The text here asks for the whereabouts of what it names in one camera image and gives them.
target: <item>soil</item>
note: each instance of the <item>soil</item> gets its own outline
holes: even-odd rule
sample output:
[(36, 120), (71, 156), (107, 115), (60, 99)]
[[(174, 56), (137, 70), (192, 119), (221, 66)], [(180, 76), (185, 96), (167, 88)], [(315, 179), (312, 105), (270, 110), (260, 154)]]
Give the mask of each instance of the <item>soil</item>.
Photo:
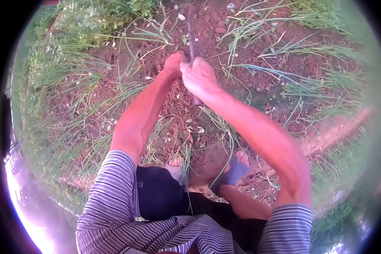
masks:
[[(278, 80), (274, 76), (264, 72), (256, 72), (253, 75), (244, 68), (235, 68), (232, 70), (232, 75), (239, 81), (235, 80), (235, 82), (233, 82), (222, 71), (220, 63), (227, 64), (229, 54), (225, 52), (228, 50), (227, 45), (229, 45), (232, 39), (226, 37), (221, 43), (218, 43), (217, 39), (221, 38), (228, 28), (228, 25), (225, 23), (226, 17), (233, 15), (229, 9), (226, 9), (228, 3), (234, 3), (234, 9), (238, 10), (243, 1), (209, 0), (205, 5), (205, 7), (208, 7), (207, 9), (203, 8), (203, 1), (201, 3), (192, 1), (193, 37), (197, 39), (197, 41), (193, 41), (195, 54), (196, 56), (205, 58), (215, 68), (219, 83), (228, 93), (232, 94), (235, 98), (244, 101), (248, 95), (248, 90), (244, 85), (247, 86), (248, 89), (251, 90), (251, 105), (283, 125), (291, 111), (294, 109), (296, 100), (289, 100), (281, 96), (280, 93), (284, 82), (282, 78)], [(179, 4), (179, 9), (177, 11), (173, 8), (175, 4)], [(276, 4), (276, 2), (269, 1), (265, 4), (266, 7), (270, 7)], [(170, 39), (169, 42), (173, 43), (175, 46), (167, 46), (147, 54), (147, 56), (140, 61), (140, 70), (130, 78), (129, 81), (148, 82), (149, 80), (145, 80), (146, 76), (155, 78), (159, 71), (163, 70), (164, 62), (167, 57), (177, 50), (183, 50), (186, 56), (190, 58), (189, 47), (182, 42), (182, 35), (188, 33), (187, 20), (178, 20), (178, 23), (174, 26), (178, 13), (183, 13), (187, 16), (186, 5), (180, 3), (168, 3), (165, 7), (170, 10), (168, 13), (170, 19), (167, 21), (166, 31), (172, 29), (169, 33), (172, 39)], [(271, 15), (272, 17), (288, 17), (289, 9), (287, 7), (275, 9)], [(163, 17), (161, 16), (155, 17), (157, 21), (161, 21), (162, 18)], [(152, 28), (146, 28), (142, 24), (138, 24), (138, 26), (142, 27), (142, 29), (152, 30)], [(254, 46), (248, 48), (238, 47), (236, 53), (239, 55), (235, 58), (234, 64), (254, 64), (299, 74), (304, 77), (320, 79), (323, 74), (321, 68), (326, 64), (327, 58), (320, 58), (314, 55), (294, 55), (289, 56), (284, 59), (284, 61), (281, 61), (281, 58), (277, 59), (277, 61), (274, 61), (271, 58), (264, 61), (257, 57), (271, 44), (276, 42), (282, 34), (282, 40), (287, 43), (289, 41), (299, 41), (314, 32), (315, 31), (312, 29), (302, 27), (297, 22), (280, 23), (274, 29), (273, 33), (269, 34), (268, 37), (263, 36)], [(311, 36), (307, 40), (307, 43), (319, 42), (325, 37), (339, 40), (338, 37), (334, 37), (330, 32), (320, 31), (315, 36)], [(125, 41), (116, 40), (115, 42), (115, 47), (112, 47), (112, 43), (110, 43), (100, 48), (92, 48), (89, 51), (91, 55), (108, 64), (115, 65), (110, 70), (103, 68), (96, 71), (105, 72), (106, 76), (99, 81), (93, 94), (93, 102), (100, 102), (117, 95), (116, 81), (119, 79), (119, 76), (123, 74), (128, 61), (131, 59), (131, 54), (127, 50)], [(161, 44), (157, 42), (141, 42), (137, 40), (129, 41), (128, 45), (131, 52), (140, 50), (140, 55), (144, 55), (148, 51), (161, 46)], [(53, 100), (52, 105), (59, 111), (61, 119), (66, 117), (64, 115), (66, 104), (68, 103), (68, 105), (70, 105), (72, 103), (71, 101), (77, 96), (78, 91), (74, 91)], [(112, 114), (107, 113), (105, 114), (105, 117), (107, 119), (118, 119), (129, 103), (129, 100), (125, 101), (115, 112)], [(313, 104), (308, 105), (309, 106), (305, 106), (300, 113), (295, 112), (292, 119), (311, 114), (315, 110), (315, 106)], [(156, 157), (164, 163), (184, 143), (191, 144), (193, 153), (191, 156), (191, 170), (189, 173), (190, 190), (204, 193), (206, 196), (218, 200), (218, 198), (213, 196), (208, 190), (206, 185), (214, 180), (219, 171), (223, 168), (228, 159), (226, 152), (228, 147), (223, 147), (221, 142), (219, 142), (219, 135), (221, 135), (222, 132), (219, 131), (203, 112), (201, 112), (199, 107), (192, 105), (192, 97), (184, 87), (181, 79), (174, 82), (171, 91), (166, 97), (160, 116), (166, 118), (172, 117), (173, 120), (161, 137), (155, 140)], [(106, 129), (100, 129), (103, 121), (104, 119), (88, 119), (86, 124), (90, 125), (91, 129), (88, 133), (81, 135), (89, 135), (93, 138), (97, 138), (101, 134), (104, 136), (112, 133), (114, 126), (111, 126), (111, 129), (108, 131)], [(197, 126), (202, 126), (205, 132), (197, 133)], [(355, 124), (350, 125), (349, 129), (354, 128), (354, 126)], [(286, 125), (286, 129), (291, 133), (303, 133), (307, 128), (308, 124), (302, 121), (290, 121)], [(337, 138), (329, 140), (330, 137), (333, 137), (333, 135), (323, 138), (322, 132), (311, 132), (305, 133), (304, 138), (298, 142), (305, 151), (305, 154), (311, 156), (319, 149), (329, 146), (338, 140)], [(266, 165), (252, 149), (248, 148), (248, 144), (242, 137), (239, 137), (239, 142), (244, 148), (247, 148), (246, 152), (250, 156), (249, 161), (251, 164), (250, 173), (238, 184), (239, 190), (268, 204), (273, 203), (279, 192), (279, 188), (274, 187), (278, 185), (275, 171)], [(83, 152), (80, 158), (76, 160), (76, 163), (81, 165), (84, 163), (85, 158), (86, 154)]]

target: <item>person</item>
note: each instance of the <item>person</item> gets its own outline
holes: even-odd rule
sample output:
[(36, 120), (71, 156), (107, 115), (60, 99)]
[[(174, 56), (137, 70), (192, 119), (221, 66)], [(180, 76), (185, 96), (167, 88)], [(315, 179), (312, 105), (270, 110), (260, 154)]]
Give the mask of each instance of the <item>person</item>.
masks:
[[(178, 182), (180, 158), (166, 168), (136, 166), (179, 77), (275, 169), (281, 190), (272, 208), (234, 186), (248, 172), (242, 150), (211, 188), (229, 204), (186, 193)], [(294, 139), (267, 115), (227, 94), (203, 58), (190, 66), (178, 51), (119, 119), (76, 238), (80, 253), (308, 253), (311, 226), (310, 167)]]

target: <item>hand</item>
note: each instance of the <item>hand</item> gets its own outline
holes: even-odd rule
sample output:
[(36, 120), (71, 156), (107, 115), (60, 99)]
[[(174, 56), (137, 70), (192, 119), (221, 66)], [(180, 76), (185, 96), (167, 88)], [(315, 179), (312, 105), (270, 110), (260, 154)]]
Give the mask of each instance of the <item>hand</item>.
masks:
[(217, 82), (213, 68), (201, 57), (196, 57), (192, 67), (189, 63), (180, 65), (185, 87), (204, 103), (223, 91)]
[(177, 51), (176, 53), (171, 54), (166, 60), (164, 65), (164, 70), (173, 75), (175, 78), (182, 76), (182, 73), (179, 69), (181, 63), (187, 61), (185, 54), (182, 50)]

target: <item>striped sleeve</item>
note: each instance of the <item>striped sleeve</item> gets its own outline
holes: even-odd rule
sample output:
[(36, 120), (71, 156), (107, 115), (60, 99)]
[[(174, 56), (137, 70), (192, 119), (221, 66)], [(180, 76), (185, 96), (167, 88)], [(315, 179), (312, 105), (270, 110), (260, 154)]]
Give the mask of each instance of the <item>striped sleeve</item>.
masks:
[(77, 222), (79, 252), (91, 251), (116, 228), (134, 221), (139, 214), (133, 161), (125, 152), (111, 151), (102, 163)]
[(259, 253), (309, 253), (312, 216), (304, 204), (276, 207), (265, 225)]

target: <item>sandal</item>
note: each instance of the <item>sandal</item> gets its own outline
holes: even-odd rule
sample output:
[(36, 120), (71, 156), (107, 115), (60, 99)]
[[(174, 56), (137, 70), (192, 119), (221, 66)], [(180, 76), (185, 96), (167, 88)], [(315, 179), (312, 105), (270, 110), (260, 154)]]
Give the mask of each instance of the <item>sandal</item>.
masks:
[(229, 161), (229, 170), (222, 172), (219, 178), (214, 182), (214, 185), (210, 187), (210, 190), (219, 197), (220, 185), (233, 185), (235, 186), (240, 178), (247, 174), (250, 166), (243, 164), (237, 157), (237, 153), (243, 153), (240, 157), (244, 156), (243, 150), (237, 151)]

